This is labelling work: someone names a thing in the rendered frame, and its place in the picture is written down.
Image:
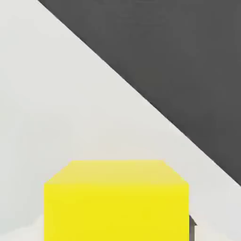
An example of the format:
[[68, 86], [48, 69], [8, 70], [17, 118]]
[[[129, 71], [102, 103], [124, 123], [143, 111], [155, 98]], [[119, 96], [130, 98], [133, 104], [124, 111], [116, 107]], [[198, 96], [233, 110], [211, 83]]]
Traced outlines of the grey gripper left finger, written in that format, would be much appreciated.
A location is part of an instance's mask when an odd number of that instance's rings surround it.
[[43, 224], [43, 215], [40, 215], [31, 225], [8, 234], [7, 241], [43, 241]]

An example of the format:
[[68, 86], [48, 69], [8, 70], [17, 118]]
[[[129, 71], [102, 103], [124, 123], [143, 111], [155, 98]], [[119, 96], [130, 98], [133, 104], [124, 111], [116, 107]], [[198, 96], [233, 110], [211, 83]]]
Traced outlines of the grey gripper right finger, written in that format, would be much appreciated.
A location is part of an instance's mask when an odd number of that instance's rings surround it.
[[207, 226], [198, 225], [190, 215], [189, 241], [229, 241], [229, 239]]

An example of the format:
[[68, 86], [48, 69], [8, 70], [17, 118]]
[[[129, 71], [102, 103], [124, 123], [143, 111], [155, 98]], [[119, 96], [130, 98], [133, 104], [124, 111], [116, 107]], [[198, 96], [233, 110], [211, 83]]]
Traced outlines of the small yellow cube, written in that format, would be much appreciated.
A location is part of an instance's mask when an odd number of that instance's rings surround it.
[[189, 241], [189, 185], [163, 161], [72, 161], [44, 184], [44, 241]]

